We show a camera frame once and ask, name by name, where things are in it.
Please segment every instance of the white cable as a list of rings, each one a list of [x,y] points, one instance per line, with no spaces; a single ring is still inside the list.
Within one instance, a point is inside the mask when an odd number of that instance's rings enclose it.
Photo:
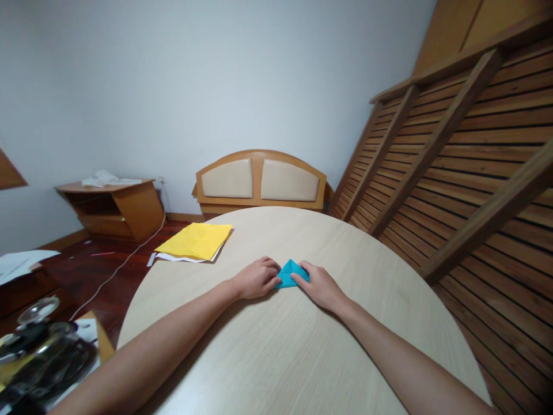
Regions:
[[[165,195],[167,196],[167,200],[169,201],[169,195],[167,194],[167,189],[165,188],[165,185],[163,184],[163,182],[161,183],[161,187],[163,188],[163,190],[165,190]],[[79,308],[77,308],[77,311],[76,311],[75,313],[73,313],[73,315],[72,315],[71,318],[69,319],[70,321],[72,321],[72,320],[75,318],[75,316],[79,313],[80,310],[83,309],[84,306],[86,306],[86,305],[89,304],[92,300],[94,300],[94,299],[96,298],[96,296],[98,295],[98,293],[100,292],[100,290],[102,289],[102,287],[103,287],[104,285],[106,285],[108,282],[110,282],[110,281],[113,279],[113,277],[115,276],[115,274],[117,274],[117,271],[119,271],[121,268],[123,268],[123,266],[124,266],[124,265],[127,263],[127,261],[131,258],[131,256],[133,256],[134,254],[136,254],[140,248],[142,248],[144,245],[146,245],[149,241],[152,240],[152,238],[153,238],[155,235],[157,235],[157,234],[160,232],[160,230],[163,228],[163,224],[165,223],[165,215],[166,215],[165,206],[163,206],[163,220],[161,221],[161,226],[160,226],[160,228],[157,230],[157,232],[154,233],[154,234],[150,237],[150,239],[148,239],[146,242],[144,242],[142,245],[140,245],[138,248],[136,248],[136,249],[134,250],[134,252],[133,252],[132,254],[130,254],[130,255],[127,257],[127,259],[125,259],[125,262],[123,262],[121,265],[119,265],[119,266],[117,267],[117,269],[113,272],[113,274],[111,275],[110,278],[108,278],[107,280],[105,280],[104,282],[102,282],[102,284],[101,284],[101,285],[98,287],[98,289],[96,290],[96,293],[94,293],[94,295],[93,295],[92,297],[90,297],[90,299],[89,299],[86,303],[84,303],[82,306],[80,306]]]

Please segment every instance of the forearm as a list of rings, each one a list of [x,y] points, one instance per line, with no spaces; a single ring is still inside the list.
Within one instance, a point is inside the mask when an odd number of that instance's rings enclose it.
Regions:
[[[237,299],[225,281],[169,313],[94,371],[52,414],[135,412]]]
[[[493,413],[453,375],[359,304],[347,299],[334,311],[357,337],[410,414]]]

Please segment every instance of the wooden headboard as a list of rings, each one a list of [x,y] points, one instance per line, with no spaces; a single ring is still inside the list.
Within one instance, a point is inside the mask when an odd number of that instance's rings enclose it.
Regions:
[[[322,212],[333,195],[327,177],[306,162],[273,150],[229,154],[196,173],[192,192],[204,219],[251,206],[290,206]]]

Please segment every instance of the hand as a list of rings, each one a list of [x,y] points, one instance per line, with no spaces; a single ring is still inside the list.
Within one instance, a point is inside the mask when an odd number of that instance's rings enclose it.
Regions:
[[[335,313],[336,310],[348,300],[348,297],[340,289],[330,274],[327,273],[325,268],[315,266],[307,261],[302,261],[298,265],[309,274],[309,282],[295,273],[291,275],[292,280],[294,280],[316,304]]]
[[[264,256],[229,280],[239,299],[262,297],[282,280],[277,277],[281,267],[268,256]]]

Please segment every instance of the yellow envelope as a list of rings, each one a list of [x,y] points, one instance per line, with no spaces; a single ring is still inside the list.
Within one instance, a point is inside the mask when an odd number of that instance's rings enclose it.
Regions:
[[[232,225],[193,223],[154,251],[210,260],[230,234]]]

